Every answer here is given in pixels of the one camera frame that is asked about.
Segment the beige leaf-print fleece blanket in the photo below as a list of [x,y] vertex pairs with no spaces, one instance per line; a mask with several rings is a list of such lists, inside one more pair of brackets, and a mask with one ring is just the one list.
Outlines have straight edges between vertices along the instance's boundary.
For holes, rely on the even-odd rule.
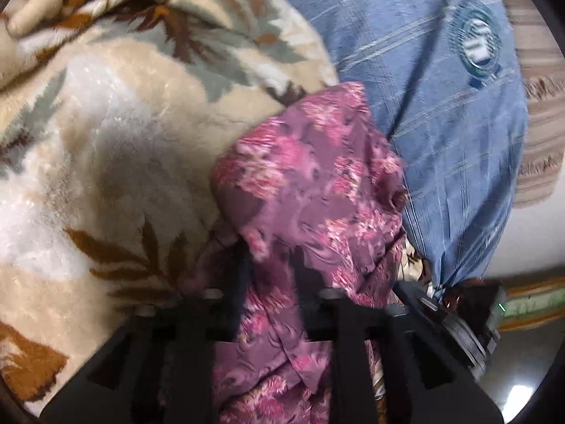
[[164,304],[218,216],[240,135],[338,81],[285,0],[6,0],[1,377],[41,414],[142,304]]

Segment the purple floral long-sleeve shirt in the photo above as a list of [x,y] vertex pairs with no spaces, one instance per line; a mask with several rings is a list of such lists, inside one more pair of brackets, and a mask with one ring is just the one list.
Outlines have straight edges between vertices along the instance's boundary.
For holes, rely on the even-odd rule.
[[309,95],[218,160],[219,216],[183,273],[168,423],[372,423],[370,338],[405,247],[401,159],[364,86]]

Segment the striped floral bolster pillow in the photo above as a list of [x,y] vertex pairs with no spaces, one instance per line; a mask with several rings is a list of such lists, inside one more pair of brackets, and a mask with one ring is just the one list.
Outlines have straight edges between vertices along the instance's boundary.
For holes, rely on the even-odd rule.
[[564,55],[531,0],[503,0],[513,30],[529,123],[515,205],[542,202],[554,191],[564,162]]

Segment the blue plaid duvet bundle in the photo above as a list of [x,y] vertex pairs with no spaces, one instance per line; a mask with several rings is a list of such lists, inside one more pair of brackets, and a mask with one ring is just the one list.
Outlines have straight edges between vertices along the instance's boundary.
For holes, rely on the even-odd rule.
[[410,242],[445,288],[487,269],[507,224],[528,111],[502,0],[287,0],[341,81],[364,84],[405,164]]

